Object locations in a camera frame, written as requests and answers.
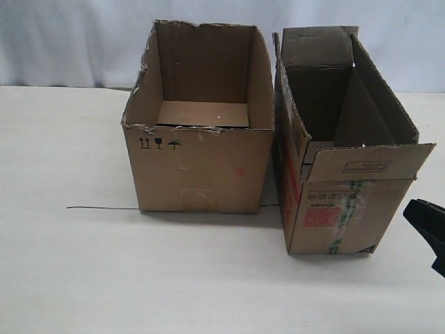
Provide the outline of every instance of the cardboard box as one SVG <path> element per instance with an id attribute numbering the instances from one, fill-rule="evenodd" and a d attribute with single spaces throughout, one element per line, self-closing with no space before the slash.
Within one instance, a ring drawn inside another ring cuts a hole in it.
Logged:
<path id="1" fill-rule="evenodd" d="M 289 253 L 373 253 L 435 144 L 419 133 L 357 27 L 274 34 L 273 160 Z"/>
<path id="2" fill-rule="evenodd" d="M 255 213 L 273 87 L 255 26 L 156 21 L 122 117 L 140 210 Z"/>

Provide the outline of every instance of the white wall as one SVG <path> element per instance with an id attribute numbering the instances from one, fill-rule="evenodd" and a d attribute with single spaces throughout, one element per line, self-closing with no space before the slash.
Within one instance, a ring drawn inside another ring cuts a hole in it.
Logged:
<path id="1" fill-rule="evenodd" d="M 154 19 L 256 24 L 271 51 L 285 26 L 360 25 L 394 90 L 445 91 L 442 0 L 0 0 L 0 84 L 133 86 Z"/>

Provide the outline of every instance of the umbrella symbol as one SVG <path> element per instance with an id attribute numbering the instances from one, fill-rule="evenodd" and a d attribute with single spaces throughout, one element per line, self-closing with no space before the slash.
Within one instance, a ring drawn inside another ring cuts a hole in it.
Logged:
<path id="1" fill-rule="evenodd" d="M 179 139 L 175 139 L 173 141 L 170 141 L 169 144 L 167 145 L 172 145 L 173 146 L 173 150 L 176 150 L 176 145 L 181 146 L 181 141 Z"/>

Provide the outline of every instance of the white tabletop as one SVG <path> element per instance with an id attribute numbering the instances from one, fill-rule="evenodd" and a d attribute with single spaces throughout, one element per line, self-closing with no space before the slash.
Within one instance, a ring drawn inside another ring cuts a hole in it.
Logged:
<path id="1" fill-rule="evenodd" d="M 401 214 L 445 205 L 445 94 L 398 96 L 439 145 L 376 253 L 291 257 L 277 206 L 67 209 L 136 208 L 128 93 L 0 87 L 0 333 L 445 333 L 445 279 Z"/>

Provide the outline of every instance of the brown cardboard box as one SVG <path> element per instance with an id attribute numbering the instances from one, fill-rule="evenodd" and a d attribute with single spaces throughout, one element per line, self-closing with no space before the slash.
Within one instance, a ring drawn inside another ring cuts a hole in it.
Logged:
<path id="1" fill-rule="evenodd" d="M 357 27 L 283 31 L 273 160 L 289 253 L 373 253 L 434 144 L 357 39 Z"/>
<path id="2" fill-rule="evenodd" d="M 273 87 L 255 26 L 156 21 L 122 117 L 139 209 L 255 213 Z"/>

